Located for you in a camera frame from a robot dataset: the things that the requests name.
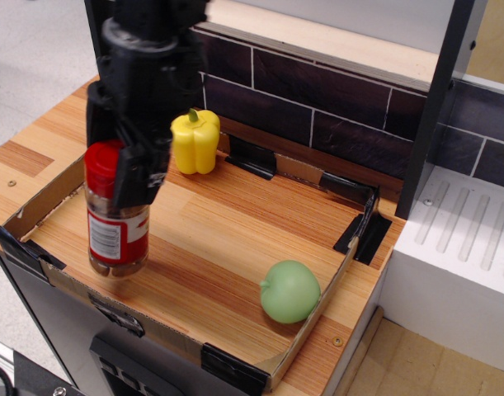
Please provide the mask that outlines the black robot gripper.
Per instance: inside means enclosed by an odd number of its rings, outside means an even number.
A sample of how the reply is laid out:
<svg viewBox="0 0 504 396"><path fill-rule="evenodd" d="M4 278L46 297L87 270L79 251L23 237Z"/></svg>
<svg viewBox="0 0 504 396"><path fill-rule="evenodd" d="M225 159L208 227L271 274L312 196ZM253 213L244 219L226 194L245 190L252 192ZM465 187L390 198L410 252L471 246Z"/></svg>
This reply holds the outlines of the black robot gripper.
<svg viewBox="0 0 504 396"><path fill-rule="evenodd" d="M202 88L202 44L192 27L206 16L164 21L112 16L102 27L108 55L88 92L87 144L121 139L112 203L151 205L167 175L170 126L192 107Z"/></svg>

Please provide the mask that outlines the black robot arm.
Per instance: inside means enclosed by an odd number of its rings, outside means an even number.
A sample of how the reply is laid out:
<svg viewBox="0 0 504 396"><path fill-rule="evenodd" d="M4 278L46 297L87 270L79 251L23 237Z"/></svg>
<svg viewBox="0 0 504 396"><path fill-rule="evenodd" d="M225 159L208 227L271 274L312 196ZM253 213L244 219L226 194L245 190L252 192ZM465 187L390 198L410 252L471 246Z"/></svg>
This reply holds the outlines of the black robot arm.
<svg viewBox="0 0 504 396"><path fill-rule="evenodd" d="M112 203L150 205L167 175L171 123L203 88L193 26L204 1L87 1L99 78L87 89L87 144L119 139Z"/></svg>

